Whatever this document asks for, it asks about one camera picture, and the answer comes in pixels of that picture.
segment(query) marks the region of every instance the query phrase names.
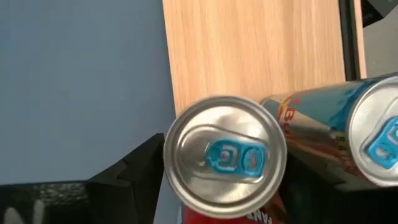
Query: red bull can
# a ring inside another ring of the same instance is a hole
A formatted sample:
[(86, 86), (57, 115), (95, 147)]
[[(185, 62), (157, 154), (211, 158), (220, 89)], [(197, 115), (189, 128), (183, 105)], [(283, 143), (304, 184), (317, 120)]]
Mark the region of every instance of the red bull can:
[(342, 190), (398, 185), (398, 76), (274, 95), (262, 102), (289, 150), (311, 155), (346, 182)]
[(163, 157), (170, 185), (186, 206), (230, 219), (259, 210), (274, 196), (287, 148), (277, 121), (260, 104), (217, 96), (174, 121)]
[(217, 219), (199, 214), (189, 207), (183, 206), (181, 211), (181, 224), (287, 224), (287, 216), (282, 200), (277, 193), (272, 201), (255, 212), (244, 217), (232, 219)]

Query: black object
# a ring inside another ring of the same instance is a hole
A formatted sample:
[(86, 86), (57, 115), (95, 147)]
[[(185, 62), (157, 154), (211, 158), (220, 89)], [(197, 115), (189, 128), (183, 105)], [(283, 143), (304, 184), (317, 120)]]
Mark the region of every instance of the black object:
[(0, 223), (153, 223), (164, 165), (156, 134), (84, 182), (0, 186)]
[(362, 0), (363, 27), (385, 18), (397, 5), (398, 0)]
[(397, 188), (340, 192), (290, 155), (279, 192), (289, 224), (396, 223)]
[(361, 73), (359, 69), (354, 1), (339, 0), (339, 7), (346, 81), (359, 80)]

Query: metal lid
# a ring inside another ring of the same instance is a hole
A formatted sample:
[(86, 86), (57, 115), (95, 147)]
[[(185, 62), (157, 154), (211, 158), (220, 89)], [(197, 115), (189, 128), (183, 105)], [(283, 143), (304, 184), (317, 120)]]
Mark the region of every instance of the metal lid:
[(398, 77), (368, 89), (347, 125), (351, 153), (364, 176), (380, 186), (397, 186)]
[(174, 121), (164, 145), (174, 191), (185, 205), (216, 218), (242, 217), (268, 202), (282, 180), (286, 157), (272, 115), (233, 96), (189, 107)]

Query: light wood panel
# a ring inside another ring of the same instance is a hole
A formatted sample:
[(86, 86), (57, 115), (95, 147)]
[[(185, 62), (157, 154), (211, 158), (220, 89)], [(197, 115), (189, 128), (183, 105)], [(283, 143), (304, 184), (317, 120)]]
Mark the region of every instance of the light wood panel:
[(345, 80), (337, 0), (164, 0), (175, 109)]
[(365, 46), (363, 41), (363, 25), (362, 25), (362, 10), (361, 0), (354, 0), (355, 6), (355, 23), (356, 23), (356, 36), (358, 42), (358, 60), (359, 60), (359, 72), (361, 78), (366, 78), (366, 61), (365, 61)]

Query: pull tab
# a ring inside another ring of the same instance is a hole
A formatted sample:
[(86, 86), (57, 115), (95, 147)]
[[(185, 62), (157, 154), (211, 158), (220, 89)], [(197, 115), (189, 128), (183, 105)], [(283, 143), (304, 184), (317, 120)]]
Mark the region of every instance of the pull tab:
[(262, 144), (222, 139), (208, 148), (206, 161), (219, 174), (260, 177), (266, 163), (266, 148)]
[(385, 169), (398, 161), (398, 117), (390, 119), (367, 149), (368, 156)]

